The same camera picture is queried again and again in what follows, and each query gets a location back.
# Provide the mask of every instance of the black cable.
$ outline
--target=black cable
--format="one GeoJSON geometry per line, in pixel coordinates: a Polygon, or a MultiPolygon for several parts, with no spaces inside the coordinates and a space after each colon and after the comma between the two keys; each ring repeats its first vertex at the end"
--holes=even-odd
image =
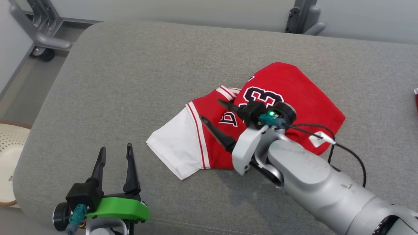
{"type": "MultiPolygon", "coordinates": [[[[317,135],[317,134],[314,134],[314,133],[312,133],[312,132],[309,132],[309,131],[307,131],[307,130],[304,130],[304,129],[301,129],[301,128],[298,128],[298,127],[296,127],[296,126],[294,126],[294,125],[289,125],[289,124],[284,124],[285,126],[287,126],[287,127],[289,127],[289,128],[292,128],[292,129],[295,129],[295,130],[298,130],[298,131],[301,131],[301,132],[303,132],[303,133],[306,133],[306,134],[309,134],[309,135],[313,135],[313,136],[315,136],[315,137],[317,137],[317,138],[319,138],[319,139],[323,139],[323,137],[322,136],[319,136],[319,135],[317,135]]],[[[342,149],[344,149],[345,151],[347,151],[347,152],[349,152],[349,153],[351,153],[358,161],[359,161],[359,163],[360,163],[360,165],[362,166],[362,170],[363,170],[363,188],[365,188],[366,187],[366,167],[364,166],[364,164],[363,164],[363,161],[360,159],[360,157],[355,153],[355,152],[353,152],[351,149],[349,149],[349,148],[347,148],[347,147],[345,147],[344,145],[341,145],[341,144],[339,144],[339,143],[335,143],[335,145],[336,146],[338,146],[338,147],[340,147],[340,148],[342,148],[342,149]]]]}
{"type": "MultiPolygon", "coordinates": [[[[332,132],[331,129],[329,129],[328,127],[326,127],[324,125],[316,124],[316,123],[299,123],[299,124],[294,124],[293,126],[317,126],[317,127],[324,128],[325,130],[327,130],[331,134],[332,139],[335,141],[334,132],[332,132]]],[[[334,153],[334,145],[331,144],[331,150],[329,151],[329,156],[328,156],[328,163],[329,164],[331,164],[331,157],[332,157],[333,153],[334,153]]]]}
{"type": "Polygon", "coordinates": [[[342,148],[342,149],[344,149],[345,151],[351,153],[360,162],[360,165],[362,166],[362,170],[363,170],[363,188],[365,188],[366,187],[366,168],[365,168],[365,166],[363,164],[363,161],[351,149],[349,149],[349,148],[347,148],[344,145],[341,145],[339,143],[335,143],[335,145],[338,146],[338,147],[340,147],[340,148],[342,148]]]}

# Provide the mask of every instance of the white trim stripe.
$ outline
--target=white trim stripe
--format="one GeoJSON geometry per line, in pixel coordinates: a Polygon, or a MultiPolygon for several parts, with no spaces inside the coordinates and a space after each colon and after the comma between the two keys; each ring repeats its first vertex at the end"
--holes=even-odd
{"type": "Polygon", "coordinates": [[[196,119],[196,117],[194,116],[194,114],[193,114],[193,112],[192,112],[192,110],[191,110],[191,108],[190,108],[190,103],[191,102],[189,102],[189,103],[187,103],[186,104],[186,109],[187,109],[187,111],[189,112],[189,115],[190,115],[190,117],[191,117],[191,119],[193,120],[193,126],[194,126],[194,130],[196,131],[196,136],[197,136],[197,138],[198,138],[198,142],[199,142],[199,150],[200,150],[200,158],[202,159],[201,160],[201,168],[202,169],[206,169],[206,167],[205,167],[205,165],[204,165],[204,159],[203,159],[203,151],[202,151],[202,143],[201,143],[201,141],[200,141],[200,135],[199,135],[199,132],[198,132],[198,130],[197,130],[197,119],[196,119]]]}
{"type": "Polygon", "coordinates": [[[210,169],[209,155],[208,155],[208,149],[206,147],[205,136],[203,134],[202,121],[199,118],[199,113],[197,112],[196,107],[194,106],[193,102],[189,102],[189,106],[193,115],[196,118],[197,130],[199,131],[199,137],[200,137],[199,141],[202,147],[205,169],[210,169]]]}
{"type": "Polygon", "coordinates": [[[224,85],[222,85],[221,86],[221,88],[224,90],[224,91],[226,91],[230,96],[232,96],[232,98],[236,98],[237,96],[233,93],[233,92],[231,92],[230,90],[228,90],[228,88],[226,88],[224,85]]]}
{"type": "Polygon", "coordinates": [[[240,90],[240,89],[236,89],[236,88],[228,88],[228,90],[229,90],[230,92],[234,93],[235,95],[237,95],[238,93],[240,93],[240,92],[241,92],[241,90],[240,90]]]}
{"type": "Polygon", "coordinates": [[[230,94],[228,94],[224,89],[222,89],[221,87],[216,88],[216,91],[221,93],[228,101],[233,100],[234,98],[232,98],[232,96],[230,94]]]}

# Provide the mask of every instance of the teal connector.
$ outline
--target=teal connector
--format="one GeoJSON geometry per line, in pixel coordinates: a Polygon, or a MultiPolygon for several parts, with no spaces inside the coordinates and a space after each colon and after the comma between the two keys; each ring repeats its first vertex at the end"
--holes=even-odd
{"type": "Polygon", "coordinates": [[[258,120],[264,124],[264,125],[268,125],[268,126],[273,126],[276,125],[276,117],[275,116],[271,116],[271,115],[267,115],[267,114],[262,114],[260,115],[260,117],[258,118],[258,120]]]}
{"type": "Polygon", "coordinates": [[[78,204],[76,209],[74,209],[73,214],[69,219],[69,224],[65,229],[65,232],[68,235],[74,235],[77,232],[77,229],[81,222],[85,219],[87,214],[87,208],[84,204],[78,204]]]}
{"type": "Polygon", "coordinates": [[[276,117],[276,115],[272,116],[269,114],[262,114],[258,118],[259,122],[263,125],[268,126],[277,126],[279,128],[284,128],[286,121],[283,118],[276,117]]]}

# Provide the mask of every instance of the chair caster wheel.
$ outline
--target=chair caster wheel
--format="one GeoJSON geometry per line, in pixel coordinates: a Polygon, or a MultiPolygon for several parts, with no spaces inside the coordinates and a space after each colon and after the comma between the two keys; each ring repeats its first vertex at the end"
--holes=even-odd
{"type": "Polygon", "coordinates": [[[35,56],[33,53],[31,53],[29,56],[32,58],[39,58],[45,62],[49,62],[55,57],[55,52],[53,49],[46,48],[45,51],[39,56],[35,56]]]}

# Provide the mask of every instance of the white sleeve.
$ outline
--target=white sleeve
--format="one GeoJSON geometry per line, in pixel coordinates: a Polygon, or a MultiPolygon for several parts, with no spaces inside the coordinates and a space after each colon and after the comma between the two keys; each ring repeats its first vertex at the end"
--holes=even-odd
{"type": "Polygon", "coordinates": [[[146,143],[181,180],[203,169],[195,124],[187,108],[154,131],[146,143]]]}

